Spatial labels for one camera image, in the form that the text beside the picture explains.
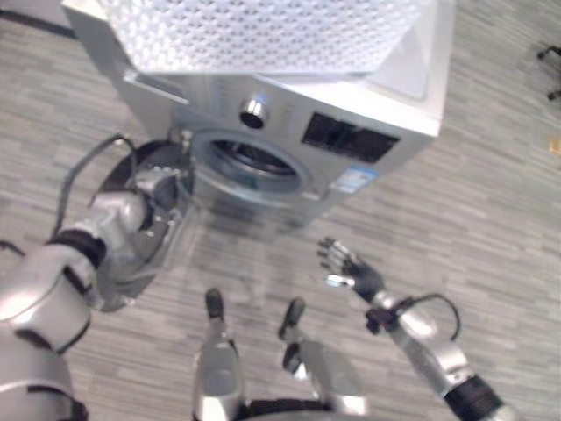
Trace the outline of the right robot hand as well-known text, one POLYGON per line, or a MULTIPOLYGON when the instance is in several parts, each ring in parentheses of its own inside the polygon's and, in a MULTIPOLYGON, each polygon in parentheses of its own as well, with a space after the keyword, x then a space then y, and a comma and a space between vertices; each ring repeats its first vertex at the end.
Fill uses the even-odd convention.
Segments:
POLYGON ((317 245, 328 286, 350 289, 367 303, 386 288, 382 275, 340 241, 326 237, 317 245))

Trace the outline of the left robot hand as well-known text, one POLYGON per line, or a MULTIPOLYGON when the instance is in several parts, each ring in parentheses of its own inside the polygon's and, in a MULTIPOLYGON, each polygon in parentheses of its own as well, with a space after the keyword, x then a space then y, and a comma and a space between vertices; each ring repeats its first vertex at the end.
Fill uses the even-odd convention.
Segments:
POLYGON ((156 167, 140 170, 133 175, 131 186, 143 205, 145 225, 152 223, 157 212, 162 212, 167 218, 183 216, 177 182, 173 171, 156 167))

